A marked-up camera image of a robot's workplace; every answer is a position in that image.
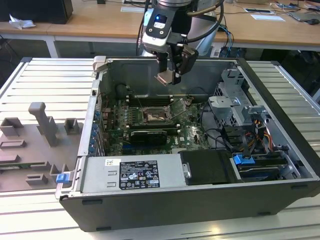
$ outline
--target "green motherboard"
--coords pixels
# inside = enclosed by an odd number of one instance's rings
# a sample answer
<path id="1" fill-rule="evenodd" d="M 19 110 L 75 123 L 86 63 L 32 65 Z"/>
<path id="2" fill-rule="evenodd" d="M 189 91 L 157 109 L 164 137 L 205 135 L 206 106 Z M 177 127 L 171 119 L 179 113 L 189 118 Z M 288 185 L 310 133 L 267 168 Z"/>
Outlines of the green motherboard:
<path id="1" fill-rule="evenodd" d="M 102 110 L 106 155 L 175 154 L 209 149 L 208 138 L 198 122 L 201 104 L 181 97 L 166 106 L 142 106 L 140 102 L 139 106 L 131 106 L 125 100 L 110 102 Z M 131 143 L 130 136 L 134 133 L 148 131 L 164 132 L 166 142 L 139 146 Z"/>

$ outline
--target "motherboard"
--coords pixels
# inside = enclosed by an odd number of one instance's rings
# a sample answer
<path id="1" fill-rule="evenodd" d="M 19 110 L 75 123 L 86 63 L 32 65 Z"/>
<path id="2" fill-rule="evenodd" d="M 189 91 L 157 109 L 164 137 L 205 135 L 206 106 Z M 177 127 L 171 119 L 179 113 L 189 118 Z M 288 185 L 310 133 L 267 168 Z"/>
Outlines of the motherboard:
<path id="1" fill-rule="evenodd" d="M 172 97 L 114 100 L 102 109 L 107 156 L 175 154 L 209 149 L 199 123 L 203 103 Z"/>

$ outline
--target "black box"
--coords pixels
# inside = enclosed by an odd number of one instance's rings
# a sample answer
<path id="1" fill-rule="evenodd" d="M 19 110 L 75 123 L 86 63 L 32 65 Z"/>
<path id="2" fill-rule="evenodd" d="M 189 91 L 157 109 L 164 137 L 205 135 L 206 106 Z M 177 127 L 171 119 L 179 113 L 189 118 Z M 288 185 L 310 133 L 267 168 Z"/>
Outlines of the black box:
<path id="1" fill-rule="evenodd" d="M 0 21 L 12 17 L 52 24 L 66 24 L 73 12 L 71 0 L 1 0 Z"/>

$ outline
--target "blue drive latch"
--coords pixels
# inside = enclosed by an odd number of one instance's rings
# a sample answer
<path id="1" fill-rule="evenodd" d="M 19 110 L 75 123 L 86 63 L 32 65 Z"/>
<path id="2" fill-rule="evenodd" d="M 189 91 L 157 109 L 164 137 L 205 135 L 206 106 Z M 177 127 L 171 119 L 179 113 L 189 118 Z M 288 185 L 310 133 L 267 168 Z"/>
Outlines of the blue drive latch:
<path id="1" fill-rule="evenodd" d="M 239 165 L 239 164 L 255 164 L 255 160 L 254 158 L 251 156 L 250 158 L 245 158 L 243 157 L 242 154 L 236 154 L 234 157 L 233 157 L 233 160 L 235 162 L 236 165 Z"/>

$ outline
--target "white sticker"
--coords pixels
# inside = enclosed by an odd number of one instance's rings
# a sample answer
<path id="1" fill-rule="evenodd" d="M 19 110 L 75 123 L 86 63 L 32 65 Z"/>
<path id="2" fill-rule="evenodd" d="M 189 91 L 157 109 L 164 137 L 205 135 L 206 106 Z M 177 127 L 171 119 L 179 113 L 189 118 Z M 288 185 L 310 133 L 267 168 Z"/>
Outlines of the white sticker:
<path id="1" fill-rule="evenodd" d="M 108 158 L 105 160 L 105 166 L 119 166 L 121 162 L 120 158 Z"/>
<path id="2" fill-rule="evenodd" d="M 166 24 L 165 23 L 161 23 L 161 22 L 154 22 L 153 26 L 157 29 L 163 29 L 165 28 Z"/>

